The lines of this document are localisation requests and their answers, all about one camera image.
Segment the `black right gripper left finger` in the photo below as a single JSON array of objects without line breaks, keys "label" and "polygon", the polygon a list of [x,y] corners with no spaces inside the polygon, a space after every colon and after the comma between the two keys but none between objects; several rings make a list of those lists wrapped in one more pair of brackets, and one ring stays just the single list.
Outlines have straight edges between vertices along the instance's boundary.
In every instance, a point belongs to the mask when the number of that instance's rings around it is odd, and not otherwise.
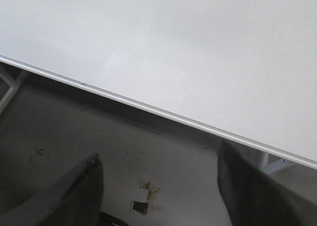
[{"label": "black right gripper left finger", "polygon": [[1,214],[2,226],[95,226],[103,201],[98,154],[82,159],[48,189]]}]

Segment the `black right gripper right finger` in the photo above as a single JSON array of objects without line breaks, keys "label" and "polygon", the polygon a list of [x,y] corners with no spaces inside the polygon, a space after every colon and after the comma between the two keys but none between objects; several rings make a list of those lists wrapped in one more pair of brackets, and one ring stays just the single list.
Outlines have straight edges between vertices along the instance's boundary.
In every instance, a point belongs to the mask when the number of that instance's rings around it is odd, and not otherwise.
[{"label": "black right gripper right finger", "polygon": [[254,167],[222,140],[217,183],[234,226],[315,226],[317,206]]}]

